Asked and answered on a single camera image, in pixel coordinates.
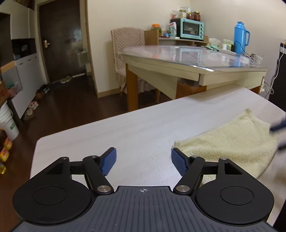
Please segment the blue thermos jug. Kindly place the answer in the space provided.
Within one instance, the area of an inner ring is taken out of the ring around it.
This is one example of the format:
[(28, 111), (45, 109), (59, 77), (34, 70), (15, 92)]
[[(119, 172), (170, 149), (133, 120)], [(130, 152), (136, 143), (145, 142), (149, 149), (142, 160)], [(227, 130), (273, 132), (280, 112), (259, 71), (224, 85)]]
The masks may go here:
[(250, 32), (245, 28), (243, 22), (238, 21), (234, 29), (235, 53), (244, 54), (245, 48), (249, 45)]

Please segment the cardboard box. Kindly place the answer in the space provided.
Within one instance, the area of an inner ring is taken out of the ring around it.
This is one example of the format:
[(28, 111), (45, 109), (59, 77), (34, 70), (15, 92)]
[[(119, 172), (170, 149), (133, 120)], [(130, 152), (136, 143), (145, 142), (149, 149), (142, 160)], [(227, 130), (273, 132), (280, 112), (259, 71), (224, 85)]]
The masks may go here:
[(8, 90), (4, 81), (1, 81), (0, 84), (0, 107), (6, 102), (8, 99)]

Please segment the white plastic bucket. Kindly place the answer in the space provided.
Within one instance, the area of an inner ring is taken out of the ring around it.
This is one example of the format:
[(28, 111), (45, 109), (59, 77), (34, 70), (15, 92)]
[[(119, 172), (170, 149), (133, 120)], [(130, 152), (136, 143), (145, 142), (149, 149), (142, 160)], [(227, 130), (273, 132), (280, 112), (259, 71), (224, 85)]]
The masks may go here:
[(9, 108), (7, 101), (1, 106), (0, 125), (11, 141), (15, 140), (19, 135), (19, 130), (13, 120), (13, 112)]

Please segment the teal toaster oven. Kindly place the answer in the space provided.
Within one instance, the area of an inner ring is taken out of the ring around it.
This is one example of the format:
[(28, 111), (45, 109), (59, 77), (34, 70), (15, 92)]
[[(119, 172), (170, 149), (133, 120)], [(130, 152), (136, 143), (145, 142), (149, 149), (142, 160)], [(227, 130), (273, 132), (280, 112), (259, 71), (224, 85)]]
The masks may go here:
[(176, 36), (181, 39), (204, 39), (204, 23), (186, 18), (171, 19), (170, 23), (176, 23)]

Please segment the green jar orange lid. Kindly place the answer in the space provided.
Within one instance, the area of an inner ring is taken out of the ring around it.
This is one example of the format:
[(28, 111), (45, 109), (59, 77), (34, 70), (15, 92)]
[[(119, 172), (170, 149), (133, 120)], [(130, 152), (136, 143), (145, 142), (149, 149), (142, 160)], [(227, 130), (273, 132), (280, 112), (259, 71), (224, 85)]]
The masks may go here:
[(161, 36), (162, 29), (160, 24), (152, 24), (151, 30), (157, 30), (159, 37)]

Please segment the bottles on floor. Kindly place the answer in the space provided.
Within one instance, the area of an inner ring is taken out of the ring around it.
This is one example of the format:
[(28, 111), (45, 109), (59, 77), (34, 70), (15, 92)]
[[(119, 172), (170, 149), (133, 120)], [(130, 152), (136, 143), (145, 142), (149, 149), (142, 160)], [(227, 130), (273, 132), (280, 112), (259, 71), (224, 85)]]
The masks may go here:
[(4, 130), (1, 130), (0, 133), (0, 172), (1, 175), (5, 173), (6, 171), (6, 166), (4, 163), (8, 160), (9, 158), (9, 150), (12, 148), (12, 141), (8, 137), (7, 133)]

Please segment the quilted beige chair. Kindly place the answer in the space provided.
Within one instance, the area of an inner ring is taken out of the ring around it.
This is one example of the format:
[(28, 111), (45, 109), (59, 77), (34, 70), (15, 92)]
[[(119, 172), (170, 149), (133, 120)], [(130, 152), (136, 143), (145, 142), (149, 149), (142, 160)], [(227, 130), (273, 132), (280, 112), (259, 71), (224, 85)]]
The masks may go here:
[(115, 75), (120, 92), (128, 93), (126, 63), (124, 55), (130, 55), (137, 47), (145, 45), (144, 30), (134, 27), (121, 27), (111, 30), (114, 54)]

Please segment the grey white cabinet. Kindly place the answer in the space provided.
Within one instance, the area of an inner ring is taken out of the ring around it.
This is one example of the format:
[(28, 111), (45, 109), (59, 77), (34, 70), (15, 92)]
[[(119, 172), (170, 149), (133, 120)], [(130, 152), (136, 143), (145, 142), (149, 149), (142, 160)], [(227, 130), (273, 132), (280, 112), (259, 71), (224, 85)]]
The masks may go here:
[(1, 80), (8, 106), (21, 125), (36, 91), (47, 82), (37, 45), (35, 1), (1, 1)]

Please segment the dining table with glass top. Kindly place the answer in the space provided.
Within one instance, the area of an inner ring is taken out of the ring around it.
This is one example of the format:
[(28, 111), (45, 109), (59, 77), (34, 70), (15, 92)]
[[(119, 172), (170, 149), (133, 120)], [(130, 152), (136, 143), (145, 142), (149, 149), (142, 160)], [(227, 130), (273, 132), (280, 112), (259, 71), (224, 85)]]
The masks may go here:
[(123, 56), (127, 74), (127, 108), (138, 109), (138, 79), (172, 100), (238, 84), (260, 93), (267, 69), (243, 55), (195, 46), (143, 46)]

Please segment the dark brown door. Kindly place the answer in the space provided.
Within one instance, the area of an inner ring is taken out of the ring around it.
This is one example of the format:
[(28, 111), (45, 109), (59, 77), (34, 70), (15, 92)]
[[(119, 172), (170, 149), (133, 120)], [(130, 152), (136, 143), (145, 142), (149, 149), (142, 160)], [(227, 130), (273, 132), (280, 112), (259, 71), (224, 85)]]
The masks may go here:
[(86, 1), (36, 1), (35, 8), (48, 81), (91, 74)]

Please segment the shoes on floor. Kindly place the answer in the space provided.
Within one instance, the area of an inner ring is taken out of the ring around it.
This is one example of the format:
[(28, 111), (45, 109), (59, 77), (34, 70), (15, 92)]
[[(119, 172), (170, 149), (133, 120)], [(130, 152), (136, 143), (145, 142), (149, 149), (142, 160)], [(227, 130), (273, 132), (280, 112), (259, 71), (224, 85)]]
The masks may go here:
[(34, 111), (38, 108), (38, 101), (41, 100), (51, 89), (59, 87), (61, 84), (66, 84), (73, 79), (71, 76), (67, 76), (60, 81), (56, 81), (53, 84), (44, 84), (37, 91), (34, 99), (30, 102), (27, 110), (24, 113), (23, 120), (27, 121), (34, 117)]

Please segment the cream terry towel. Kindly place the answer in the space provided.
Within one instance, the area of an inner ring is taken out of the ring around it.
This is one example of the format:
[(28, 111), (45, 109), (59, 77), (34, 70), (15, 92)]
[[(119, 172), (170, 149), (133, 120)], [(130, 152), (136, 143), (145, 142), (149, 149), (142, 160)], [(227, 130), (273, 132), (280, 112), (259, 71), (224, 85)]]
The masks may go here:
[(186, 156), (199, 156), (207, 162), (228, 158), (266, 186), (275, 184), (266, 174), (278, 148), (279, 133), (247, 108), (234, 119), (192, 138), (176, 141), (173, 147)]

